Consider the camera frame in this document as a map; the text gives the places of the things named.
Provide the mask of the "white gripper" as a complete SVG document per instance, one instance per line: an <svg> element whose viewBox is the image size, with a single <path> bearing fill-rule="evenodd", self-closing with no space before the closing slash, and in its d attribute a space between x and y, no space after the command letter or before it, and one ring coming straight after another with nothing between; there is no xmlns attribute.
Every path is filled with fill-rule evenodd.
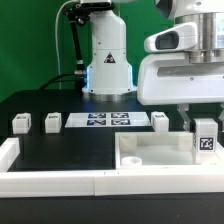
<svg viewBox="0 0 224 224"><path fill-rule="evenodd" d="M188 132L192 130L188 104L224 101L224 63L190 62L189 52L197 38L194 22L149 36L144 48L150 55L142 60L138 74L138 101L143 105L178 104L183 129ZM220 107L218 130L224 132L224 103Z"/></svg>

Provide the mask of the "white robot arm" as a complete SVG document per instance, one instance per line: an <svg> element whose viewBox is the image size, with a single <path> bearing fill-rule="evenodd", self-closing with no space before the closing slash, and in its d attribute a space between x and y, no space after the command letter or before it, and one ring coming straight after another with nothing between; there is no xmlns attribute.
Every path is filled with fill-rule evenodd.
<svg viewBox="0 0 224 224"><path fill-rule="evenodd" d="M111 11L94 10L88 98L117 100L135 91L143 105L224 103L224 0L154 0L174 26L147 37L138 85L126 59L126 25Z"/></svg>

